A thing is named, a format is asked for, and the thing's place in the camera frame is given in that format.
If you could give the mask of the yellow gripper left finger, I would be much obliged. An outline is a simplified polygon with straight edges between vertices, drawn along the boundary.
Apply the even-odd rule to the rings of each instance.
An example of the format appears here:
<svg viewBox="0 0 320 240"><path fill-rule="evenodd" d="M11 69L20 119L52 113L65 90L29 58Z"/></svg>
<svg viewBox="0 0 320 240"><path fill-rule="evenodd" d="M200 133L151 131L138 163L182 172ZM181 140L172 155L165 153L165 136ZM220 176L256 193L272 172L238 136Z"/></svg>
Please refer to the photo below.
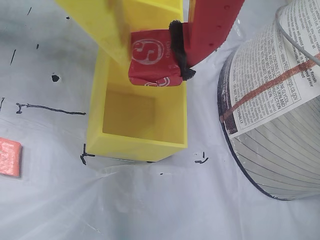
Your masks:
<svg viewBox="0 0 320 240"><path fill-rule="evenodd" d="M129 63L131 32L121 0L58 0L57 4L117 63Z"/></svg>

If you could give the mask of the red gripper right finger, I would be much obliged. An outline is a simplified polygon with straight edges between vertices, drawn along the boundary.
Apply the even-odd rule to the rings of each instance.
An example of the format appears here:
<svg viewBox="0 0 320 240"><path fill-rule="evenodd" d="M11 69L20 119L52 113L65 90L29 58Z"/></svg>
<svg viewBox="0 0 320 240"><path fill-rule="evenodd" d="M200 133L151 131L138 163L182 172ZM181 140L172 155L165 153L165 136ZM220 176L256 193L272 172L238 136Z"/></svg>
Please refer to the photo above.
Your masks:
<svg viewBox="0 0 320 240"><path fill-rule="evenodd" d="M171 50L183 81L191 79L192 69L216 51L227 39L244 0L191 0L188 21L169 24Z"/></svg>

